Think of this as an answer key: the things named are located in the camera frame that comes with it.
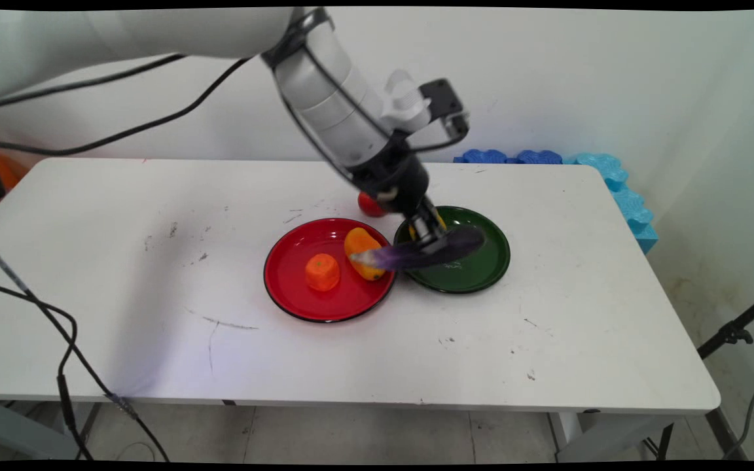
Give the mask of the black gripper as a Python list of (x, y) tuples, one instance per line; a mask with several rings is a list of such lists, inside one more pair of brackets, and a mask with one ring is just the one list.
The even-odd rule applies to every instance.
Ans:
[(364, 163), (350, 165), (353, 184), (389, 213), (409, 218), (417, 253), (432, 254), (448, 235), (436, 205), (427, 199), (430, 176), (408, 145), (386, 145)]

